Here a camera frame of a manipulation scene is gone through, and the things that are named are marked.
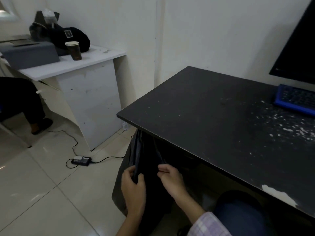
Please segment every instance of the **person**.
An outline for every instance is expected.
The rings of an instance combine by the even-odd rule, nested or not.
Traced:
[[[144,175],[135,184],[131,177],[136,169],[122,174],[121,190],[128,214],[116,236],[135,236],[146,204]],[[183,177],[169,164],[158,165],[158,177],[176,204],[192,223],[188,236],[267,236],[267,220],[256,199],[241,191],[229,191],[218,199],[213,213],[206,212],[187,192]]]
[[[37,135],[49,128],[53,121],[45,118],[45,112],[37,89],[31,81],[22,78],[0,77],[0,112],[8,109],[22,111]]]

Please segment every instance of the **window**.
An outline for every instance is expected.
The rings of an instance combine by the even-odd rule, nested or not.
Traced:
[[[0,0],[0,21],[15,21],[18,17],[11,0]]]

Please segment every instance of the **black monitor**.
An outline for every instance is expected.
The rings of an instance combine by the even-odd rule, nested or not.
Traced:
[[[306,9],[269,74],[315,84],[315,0]]]

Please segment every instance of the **white desk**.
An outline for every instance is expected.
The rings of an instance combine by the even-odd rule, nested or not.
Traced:
[[[33,80],[51,111],[80,127],[93,150],[121,128],[116,117],[121,106],[113,59],[124,55],[91,45],[80,61],[62,56],[60,62],[19,72]]]

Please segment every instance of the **left hand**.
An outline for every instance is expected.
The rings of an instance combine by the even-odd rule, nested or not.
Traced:
[[[138,184],[132,181],[131,176],[135,169],[135,166],[131,166],[122,174],[121,191],[125,198],[128,215],[141,218],[146,206],[146,184],[143,174],[138,176]]]

